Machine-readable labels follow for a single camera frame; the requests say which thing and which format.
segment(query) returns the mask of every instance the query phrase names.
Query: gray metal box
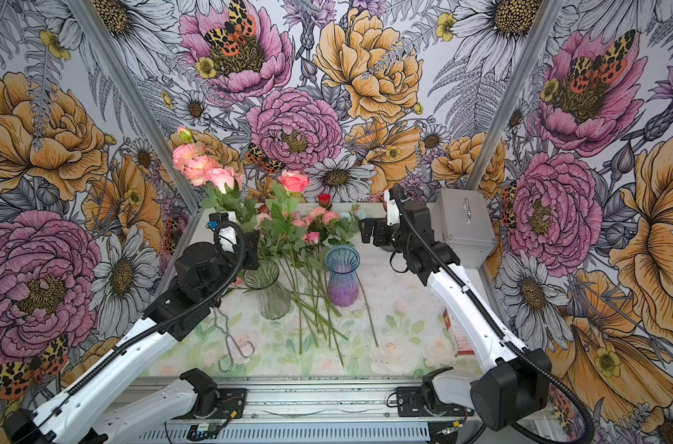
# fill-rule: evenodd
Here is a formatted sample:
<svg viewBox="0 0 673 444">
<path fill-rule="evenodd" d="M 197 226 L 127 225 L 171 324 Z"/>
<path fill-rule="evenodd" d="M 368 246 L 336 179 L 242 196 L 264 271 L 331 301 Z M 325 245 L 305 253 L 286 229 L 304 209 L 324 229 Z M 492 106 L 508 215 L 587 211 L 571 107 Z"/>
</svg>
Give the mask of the gray metal box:
<svg viewBox="0 0 673 444">
<path fill-rule="evenodd" d="M 479 191 L 443 188 L 437 203 L 442 241 L 450 245 L 463 266 L 478 268 L 497 244 L 484 197 Z"/>
</svg>

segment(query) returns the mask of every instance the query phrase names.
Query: wire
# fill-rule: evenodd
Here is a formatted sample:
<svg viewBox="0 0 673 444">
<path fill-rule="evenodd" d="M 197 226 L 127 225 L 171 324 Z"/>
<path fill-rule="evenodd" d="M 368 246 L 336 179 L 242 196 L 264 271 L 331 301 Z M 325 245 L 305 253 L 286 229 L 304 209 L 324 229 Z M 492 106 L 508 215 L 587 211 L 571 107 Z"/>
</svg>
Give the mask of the wire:
<svg viewBox="0 0 673 444">
<path fill-rule="evenodd" d="M 454 280 L 457 285 L 460 286 L 461 289 L 465 288 L 465 282 L 460 279 L 459 276 L 456 275 L 454 271 L 449 267 L 445 261 L 443 261 L 440 256 L 437 255 L 435 250 L 432 249 L 432 247 L 423 239 L 423 236 L 419 233 L 419 231 L 416 230 L 415 224 L 413 221 L 406 215 L 405 209 L 403 208 L 403 201 L 401 201 L 400 197 L 398 196 L 398 192 L 401 190 L 396 190 L 393 192 L 393 189 L 391 191 L 391 194 L 393 196 L 393 200 L 395 201 L 395 205 L 398 207 L 398 212 L 400 213 L 400 218 L 405 221 L 405 224 L 408 226 L 408 229 L 415 235 L 415 237 L 420 241 L 420 243 L 423 246 L 423 249 L 430 254 L 430 257 L 432 257 L 433 261 L 441 268 L 445 273 L 447 273 L 452 280 Z M 503 339 L 505 337 L 504 332 L 499 328 L 496 322 L 494 322 L 494 319 L 492 319 L 492 316 L 489 314 L 487 309 L 482 305 L 482 302 L 479 300 L 479 297 L 477 297 L 472 290 L 468 289 L 465 291 L 465 294 L 470 298 L 472 303 L 474 304 L 475 307 L 477 307 L 477 310 L 479 313 L 484 317 L 484 319 L 487 321 L 487 324 L 491 327 L 491 329 L 494 331 L 494 333 L 497 334 L 499 339 Z M 546 379 L 548 379 L 551 384 L 553 384 L 557 389 L 559 389 L 563 395 L 565 395 L 570 401 L 571 404 L 576 406 L 578 409 L 578 412 L 581 414 L 581 418 L 583 419 L 584 423 L 584 431 L 583 434 L 578 438 L 573 441 L 566 441 L 566 444 L 589 444 L 590 441 L 593 440 L 593 433 L 595 430 L 595 425 L 593 424 L 593 417 L 591 416 L 591 413 L 588 410 L 588 407 L 586 404 L 584 404 L 578 395 L 573 393 L 573 391 L 568 388 L 563 382 L 561 382 L 560 379 L 556 378 L 553 374 L 549 373 L 545 369 L 541 368 L 539 365 L 537 365 L 534 361 L 529 359 L 529 357 L 524 353 L 524 351 L 520 350 L 519 347 L 514 345 L 512 342 L 507 341 L 504 343 L 504 345 L 511 350 L 514 354 L 517 355 L 522 361 L 524 361 L 526 364 L 529 365 L 529 367 L 534 368 L 536 371 L 538 371 L 540 374 L 542 374 Z M 512 428 L 514 430 L 518 431 L 522 435 L 526 436 L 528 439 L 531 439 L 532 441 L 535 441 L 539 444 L 564 444 L 563 441 L 556 441 L 556 440 L 550 440 L 546 439 L 542 436 L 539 436 L 535 434 L 532 431 L 528 431 L 527 429 L 523 428 L 521 425 L 517 423 L 513 423 Z"/>
<path fill-rule="evenodd" d="M 472 444 L 472 443 L 474 443 L 477 439 L 479 439 L 480 436 L 482 436 L 482 433 L 484 433 L 486 428 L 487 428 L 487 426 L 484 425 L 484 423 L 482 423 L 482 425 L 479 426 L 477 431 L 472 433 L 470 435 L 470 437 L 467 438 L 467 440 L 462 444 Z"/>
<path fill-rule="evenodd" d="M 128 339 L 126 342 L 117 345 L 114 349 L 112 349 L 112 351 L 109 354 L 105 355 L 104 359 L 99 361 L 95 365 L 95 367 L 90 369 L 87 372 L 87 374 L 83 376 L 83 378 L 81 378 L 75 385 L 73 385 L 67 390 L 69 396 L 75 395 L 78 391 L 80 391 L 80 389 L 82 389 L 82 387 L 87 385 L 93 378 L 95 378 L 102 371 L 103 368 L 107 367 L 107 365 L 110 362 L 112 362 L 115 358 L 117 358 L 120 354 L 122 354 L 133 344 L 136 344 L 137 342 L 141 341 L 147 336 L 156 333 L 158 331 L 161 330 L 166 331 L 169 327 L 171 327 L 173 324 L 177 323 L 181 319 L 184 319 L 185 317 L 192 315 L 196 311 L 201 310 L 203 307 L 212 304 L 213 302 L 216 301 L 216 299 L 218 299 L 223 294 L 223 292 L 225 292 L 228 286 L 235 281 L 236 277 L 238 276 L 238 273 L 241 271 L 241 267 L 243 267 L 243 262 L 245 261 L 246 258 L 246 251 L 247 251 L 246 238 L 240 225 L 229 220 L 224 220 L 222 222 L 219 222 L 218 226 L 216 227 L 216 230 L 214 230 L 215 244 L 220 242 L 219 239 L 221 235 L 219 234 L 219 231 L 223 226 L 232 227 L 236 232 L 236 240 L 238 241 L 238 244 L 236 245 L 238 247 L 238 252 L 236 253 L 236 262 L 233 264 L 230 274 L 223 281 L 223 283 L 221 283 L 221 285 L 216 290 L 214 290 L 210 295 L 208 295 L 208 297 L 204 297 L 204 299 L 201 300 L 201 302 L 196 303 L 193 306 L 190 306 L 189 308 L 183 310 L 181 313 L 163 321 L 162 323 L 156 324 L 152 328 L 148 328 L 144 332 L 137 334 L 137 336 L 134 336 Z"/>
<path fill-rule="evenodd" d="M 62 401 L 60 404 L 58 404 L 55 408 L 53 408 L 53 410 L 50 412 L 50 414 L 49 414 L 48 416 L 46 416 L 45 419 L 44 419 L 43 421 L 40 422 L 40 424 L 38 425 L 38 427 L 36 427 L 36 428 L 34 428 L 33 430 L 31 430 L 30 432 L 26 433 L 26 434 L 25 434 L 24 436 L 22 436 L 21 438 L 19 438 L 19 439 L 13 441 L 11 444 L 18 444 L 18 443 L 20 443 L 20 442 L 23 441 L 24 439 L 26 439 L 26 438 L 28 438 L 29 436 L 31 436 L 35 431 L 39 431 L 39 432 L 40 432 L 40 428 L 43 427 L 43 425 L 44 425 L 45 423 L 47 423 L 48 420 L 51 419 L 51 418 L 53 417 L 53 415 L 57 415 L 58 413 L 60 413 L 60 412 L 61 412 L 61 411 L 60 411 L 60 408 L 63 407 L 63 404 L 67 403 L 69 399 L 70 399 L 70 395 L 66 396 L 65 399 L 63 399 L 63 401 Z"/>
<path fill-rule="evenodd" d="M 390 397 L 393 396 L 393 395 L 395 395 L 395 394 L 396 394 L 396 393 L 394 392 L 394 393 L 388 395 L 388 397 L 385 399 L 385 405 L 386 405 L 386 407 L 398 407 L 398 403 L 396 403 L 394 406 L 392 406 L 391 404 L 388 403 L 388 402 L 390 401 Z"/>
<path fill-rule="evenodd" d="M 169 444 L 174 444 L 171 442 L 171 438 L 169 437 L 169 429 L 166 427 L 166 421 L 164 421 L 164 433 L 166 433 L 166 439 L 169 440 Z"/>
</svg>

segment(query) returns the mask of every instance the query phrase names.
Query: clear glass vase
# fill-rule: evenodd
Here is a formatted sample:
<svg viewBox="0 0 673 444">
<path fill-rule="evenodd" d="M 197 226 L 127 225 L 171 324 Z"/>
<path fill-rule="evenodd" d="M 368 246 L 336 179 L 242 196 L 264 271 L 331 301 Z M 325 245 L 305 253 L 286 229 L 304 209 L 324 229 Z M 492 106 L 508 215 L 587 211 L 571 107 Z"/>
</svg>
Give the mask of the clear glass vase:
<svg viewBox="0 0 673 444">
<path fill-rule="evenodd" d="M 324 263 L 331 272 L 327 295 L 335 306 L 350 306 L 359 297 L 356 269 L 360 262 L 359 253 L 349 245 L 335 246 L 324 258 Z"/>
<path fill-rule="evenodd" d="M 257 270 L 246 270 L 243 282 L 258 297 L 260 314 L 266 319 L 279 319 L 290 310 L 290 292 L 278 281 L 277 263 L 260 261 Z"/>
</svg>

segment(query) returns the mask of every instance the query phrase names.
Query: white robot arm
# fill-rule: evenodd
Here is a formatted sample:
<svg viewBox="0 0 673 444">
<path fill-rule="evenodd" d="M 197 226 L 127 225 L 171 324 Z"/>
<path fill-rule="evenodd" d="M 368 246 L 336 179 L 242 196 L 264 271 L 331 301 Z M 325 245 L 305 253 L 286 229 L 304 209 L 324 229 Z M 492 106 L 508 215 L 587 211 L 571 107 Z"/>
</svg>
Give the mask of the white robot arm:
<svg viewBox="0 0 673 444">
<path fill-rule="evenodd" d="M 587 425 L 586 414 L 590 417 L 587 408 L 548 374 L 551 363 L 545 353 L 526 350 L 525 344 L 477 294 L 447 244 L 433 239 L 430 213 L 425 204 L 408 202 L 404 205 L 398 197 L 389 200 L 388 195 L 386 199 L 386 219 L 361 221 L 362 241 L 370 243 L 373 236 L 374 245 L 391 246 L 404 254 L 409 270 L 430 287 L 466 333 L 485 372 L 477 380 L 462 377 L 451 369 L 426 375 L 421 389 L 429 409 L 438 411 L 447 404 L 473 408 L 492 430 L 512 425 L 538 443 L 558 444 L 515 423 L 546 405 L 551 381 L 572 398 Z M 221 223 L 213 226 L 214 241 L 222 244 L 224 251 L 231 251 L 235 238 L 221 228 Z M 225 243 L 226 238 L 230 238 L 230 243 Z M 241 244 L 242 232 L 237 238 Z M 252 245 L 252 249 L 246 250 L 253 255 L 247 255 L 247 265 L 241 260 L 239 266 L 257 267 L 255 245 L 250 239 L 245 242 L 244 238 L 242 243 Z M 237 274 L 232 269 L 229 272 L 228 263 L 235 266 L 236 261 L 220 263 L 213 244 L 200 242 L 189 246 L 177 260 L 178 279 L 170 290 L 148 307 L 145 317 L 113 350 L 34 412 L 19 410 L 6 419 L 4 429 L 11 443 L 125 444 L 168 419 L 190 412 L 205 416 L 215 409 L 219 403 L 215 383 L 203 372 L 193 369 L 144 399 L 104 413 L 152 361 L 180 342 L 208 314 L 206 300 L 216 300 Z M 189 311 L 192 314 L 182 317 Z M 588 444 L 592 437 L 593 429 L 586 427 L 584 435 L 574 444 Z"/>
</svg>

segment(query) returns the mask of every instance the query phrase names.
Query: floral tablecloth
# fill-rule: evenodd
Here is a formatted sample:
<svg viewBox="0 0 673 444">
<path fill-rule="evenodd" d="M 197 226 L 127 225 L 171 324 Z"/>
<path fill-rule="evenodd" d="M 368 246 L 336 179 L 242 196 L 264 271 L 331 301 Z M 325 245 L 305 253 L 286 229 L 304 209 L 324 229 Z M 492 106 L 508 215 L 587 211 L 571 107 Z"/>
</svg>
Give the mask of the floral tablecloth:
<svg viewBox="0 0 673 444">
<path fill-rule="evenodd" d="M 210 239 L 208 230 L 201 226 L 194 235 L 195 242 Z M 143 376 L 177 376 L 194 367 L 213 377 L 419 377 L 444 366 L 481 374 L 473 355 L 454 356 L 442 318 L 443 304 L 412 273 L 394 272 L 388 265 L 390 253 L 361 244 L 356 238 L 355 242 L 361 255 L 357 273 L 366 291 L 378 347 L 363 295 L 350 307 L 339 309 L 341 318 L 332 317 L 334 327 L 349 338 L 339 337 L 342 366 L 334 342 L 331 348 L 321 336 L 314 342 L 307 337 L 309 331 L 304 325 L 299 354 L 300 324 L 294 304 L 284 317 L 268 320 L 259 314 L 256 296 L 234 290 L 224 297 L 221 311 L 228 315 L 229 331 L 236 341 L 243 344 L 250 340 L 254 344 L 251 358 L 243 358 L 231 343 L 235 365 L 228 372 L 219 370 L 218 360 L 226 353 L 226 342 L 210 315 Z M 393 263 L 396 269 L 405 266 L 400 258 Z M 471 270 L 469 275 L 484 294 L 477 272 Z M 221 316 L 219 325 L 224 326 Z M 228 367 L 227 359 L 222 366 Z"/>
</svg>

